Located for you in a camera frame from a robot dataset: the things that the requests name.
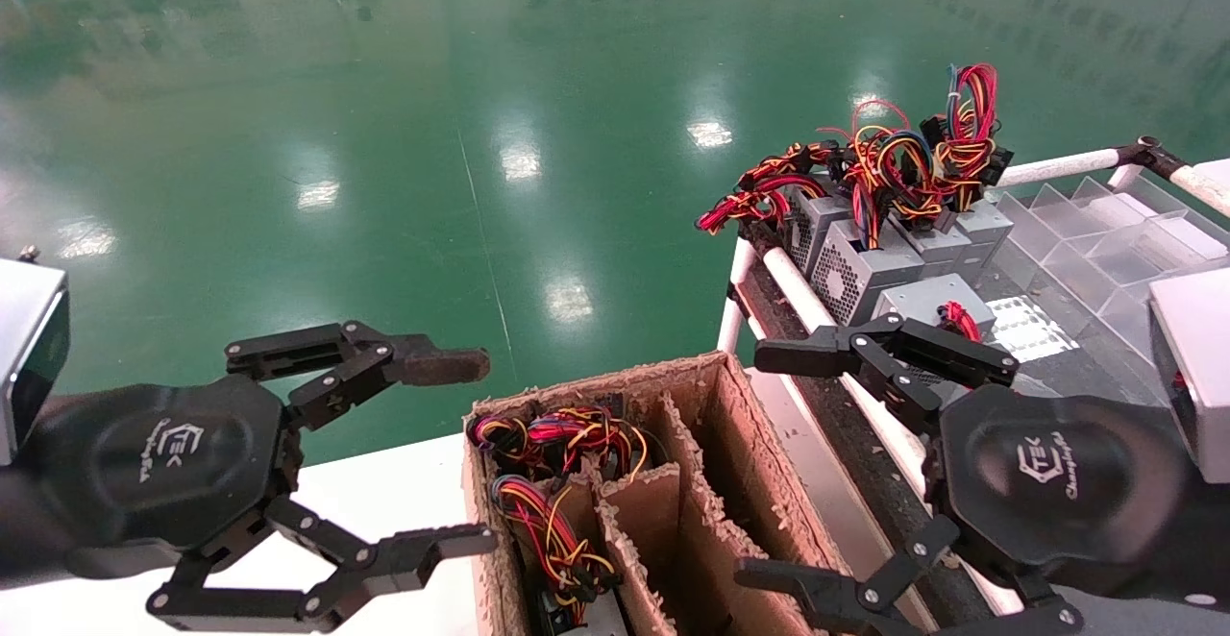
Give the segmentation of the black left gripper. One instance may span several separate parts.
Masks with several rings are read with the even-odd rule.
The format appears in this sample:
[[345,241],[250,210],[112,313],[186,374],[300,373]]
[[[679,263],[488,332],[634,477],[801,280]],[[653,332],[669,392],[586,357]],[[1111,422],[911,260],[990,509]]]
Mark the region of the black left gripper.
[[[176,563],[146,611],[200,632],[331,634],[374,599],[426,588],[440,562],[498,545],[486,524],[365,543],[277,497],[295,490],[300,465],[300,438],[280,399],[242,375],[53,397],[27,442],[27,522],[65,551],[197,550]],[[279,531],[332,574],[308,590],[208,587],[232,552],[198,549],[255,509],[256,540]]]

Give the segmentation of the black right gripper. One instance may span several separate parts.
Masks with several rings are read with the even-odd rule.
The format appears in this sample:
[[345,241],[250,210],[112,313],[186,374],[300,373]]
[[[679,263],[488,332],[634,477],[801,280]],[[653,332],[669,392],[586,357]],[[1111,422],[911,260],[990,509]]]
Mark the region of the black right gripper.
[[[1018,372],[1014,356],[914,317],[882,315],[857,327],[818,326],[803,340],[760,340],[754,365],[815,379],[849,374],[908,431],[937,434],[930,493],[941,515],[870,579],[737,561],[737,584],[795,597],[804,621],[829,634],[919,635],[895,602],[953,547],[998,586],[1018,577],[1023,609],[941,627],[941,635],[1077,635],[1081,613],[1022,576],[1091,594],[1134,593],[1168,558],[1166,544],[1202,487],[1168,408],[1026,396],[1009,388]],[[910,367],[975,390],[941,408]]]

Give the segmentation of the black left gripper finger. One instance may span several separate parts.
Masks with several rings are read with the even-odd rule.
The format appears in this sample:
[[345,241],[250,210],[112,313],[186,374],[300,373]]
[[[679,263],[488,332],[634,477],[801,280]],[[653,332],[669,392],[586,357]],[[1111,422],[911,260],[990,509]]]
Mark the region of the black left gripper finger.
[[423,333],[386,335],[358,320],[260,335],[228,346],[228,373],[257,381],[312,374],[288,395],[292,428],[319,431],[396,385],[478,383],[483,348],[442,349]]

